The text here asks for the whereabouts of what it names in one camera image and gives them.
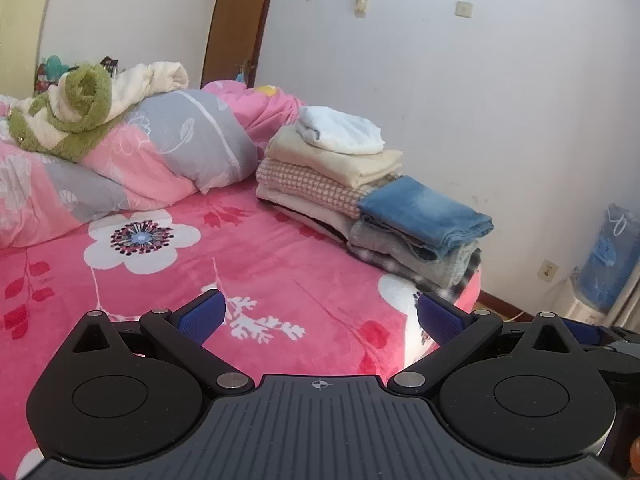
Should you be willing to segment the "pink grey floral duvet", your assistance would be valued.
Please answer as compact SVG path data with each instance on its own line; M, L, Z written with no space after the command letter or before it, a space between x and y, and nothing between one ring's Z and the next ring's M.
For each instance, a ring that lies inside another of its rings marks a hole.
M234 80L151 96L79 162L22 150L1 128L1 245L29 247L109 214L171 206L248 178L303 103Z

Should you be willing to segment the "cream folded garment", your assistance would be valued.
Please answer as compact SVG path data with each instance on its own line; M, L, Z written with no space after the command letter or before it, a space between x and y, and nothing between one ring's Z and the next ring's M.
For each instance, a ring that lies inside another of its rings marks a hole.
M265 155L311 168L349 188L358 188L399 170L402 153L397 150L374 155L335 153L306 143L293 126L284 126L268 142Z

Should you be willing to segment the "yellow-green wardrobe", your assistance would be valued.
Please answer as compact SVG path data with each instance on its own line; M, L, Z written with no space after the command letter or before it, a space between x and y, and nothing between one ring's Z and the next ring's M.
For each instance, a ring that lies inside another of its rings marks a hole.
M1 93L25 99L35 88L49 0L1 0Z

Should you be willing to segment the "grey folded garment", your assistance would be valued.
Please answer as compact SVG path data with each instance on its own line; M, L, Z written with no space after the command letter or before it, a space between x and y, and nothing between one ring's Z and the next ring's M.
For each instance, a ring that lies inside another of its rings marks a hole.
M375 228L362 220L357 221L350 229L347 244L389 255L442 287L456 284L468 266L472 252L480 249L473 240L444 256L435 256L426 248L413 245L398 234Z

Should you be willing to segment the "white appliance by wall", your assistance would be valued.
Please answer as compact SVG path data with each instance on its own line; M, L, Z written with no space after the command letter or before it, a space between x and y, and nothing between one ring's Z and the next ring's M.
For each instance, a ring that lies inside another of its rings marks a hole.
M578 292L576 275L572 275L561 286L555 296L551 310L563 318L606 327L621 327L639 331L639 281L630 278L623 287L614 306L603 311Z

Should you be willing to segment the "white folded towel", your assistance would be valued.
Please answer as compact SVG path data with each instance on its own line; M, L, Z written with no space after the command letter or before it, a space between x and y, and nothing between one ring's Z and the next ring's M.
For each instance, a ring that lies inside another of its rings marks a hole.
M375 155L385 148L381 129L369 119L327 106L303 106L295 131L315 148L345 155Z

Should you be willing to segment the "wall power socket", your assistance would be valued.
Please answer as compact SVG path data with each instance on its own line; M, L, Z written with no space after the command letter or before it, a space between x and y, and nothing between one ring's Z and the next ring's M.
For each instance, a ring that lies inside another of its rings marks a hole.
M537 272L537 278L545 283L551 283L554 278L556 272L558 272L559 266L553 263L550 260L544 260Z

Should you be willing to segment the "pink floral bed sheet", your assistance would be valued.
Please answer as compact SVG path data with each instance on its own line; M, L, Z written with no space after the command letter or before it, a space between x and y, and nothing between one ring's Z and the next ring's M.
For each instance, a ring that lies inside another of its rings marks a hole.
M209 289L226 297L227 317L208 350L254 378L388 377L435 349L416 286L259 203L251 183L113 214L1 254L2 472L36 462L26 400L81 315L131 321Z

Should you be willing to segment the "pink checked folded garment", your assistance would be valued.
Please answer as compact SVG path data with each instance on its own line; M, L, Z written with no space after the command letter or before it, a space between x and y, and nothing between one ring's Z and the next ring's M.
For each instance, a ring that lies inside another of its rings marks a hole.
M358 188L349 188L311 168L272 158L263 160L256 171L256 180L267 188L310 200L352 219L360 217L358 203L364 196L399 178L399 174L388 174Z

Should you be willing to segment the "green white fluffy blanket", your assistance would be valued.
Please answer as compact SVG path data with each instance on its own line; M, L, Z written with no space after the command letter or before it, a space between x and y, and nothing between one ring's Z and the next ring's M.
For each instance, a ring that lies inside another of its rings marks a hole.
M189 85L178 62L137 64L111 76L82 64L34 98L10 107L9 135L22 150L78 162L141 101Z

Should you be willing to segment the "brown wooden door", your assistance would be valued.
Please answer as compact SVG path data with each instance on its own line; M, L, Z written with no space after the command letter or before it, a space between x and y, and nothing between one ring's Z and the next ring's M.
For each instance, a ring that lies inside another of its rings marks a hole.
M201 84L239 79L254 84L270 0L216 0Z

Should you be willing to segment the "blue bag on appliance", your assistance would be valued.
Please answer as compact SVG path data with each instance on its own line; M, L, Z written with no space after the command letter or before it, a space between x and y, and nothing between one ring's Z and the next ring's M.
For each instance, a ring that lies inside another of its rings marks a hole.
M578 273L582 296L598 310L614 306L639 259L639 218L630 210L611 204L600 232Z

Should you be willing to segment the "wall light switch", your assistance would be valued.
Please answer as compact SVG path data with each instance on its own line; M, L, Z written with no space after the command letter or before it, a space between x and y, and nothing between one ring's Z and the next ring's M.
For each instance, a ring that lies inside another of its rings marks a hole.
M454 15L458 18L472 18L474 4L466 1L458 1L454 8Z

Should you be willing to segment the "black white plaid garment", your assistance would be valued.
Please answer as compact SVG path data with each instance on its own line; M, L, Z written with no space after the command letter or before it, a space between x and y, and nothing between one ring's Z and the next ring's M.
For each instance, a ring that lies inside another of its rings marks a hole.
M453 284L448 287L442 287L436 285L433 281L424 278L420 274L417 274L413 270L409 269L408 266L403 266L397 260L389 255L383 255L379 252L372 252L372 250L367 248L360 248L352 246L352 244L346 245L346 250L355 258L363 261L364 263L370 264L371 266L376 266L377 268L384 270L390 274L395 274L413 282L416 285L416 288L420 290L420 292L432 292L433 294L439 296L442 299L445 299L452 304L454 304L464 293L466 286L468 286L472 278L480 272L480 254L482 253L480 249L475 249L472 252L470 262L466 267L464 273L461 275L459 281L456 284Z

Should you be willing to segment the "blue denim jeans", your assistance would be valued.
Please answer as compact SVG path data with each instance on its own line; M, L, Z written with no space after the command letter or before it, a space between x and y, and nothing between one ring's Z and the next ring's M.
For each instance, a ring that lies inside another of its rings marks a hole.
M473 208L403 176L364 196L360 218L375 228L400 235L409 243L444 256L477 241L493 229L492 219Z

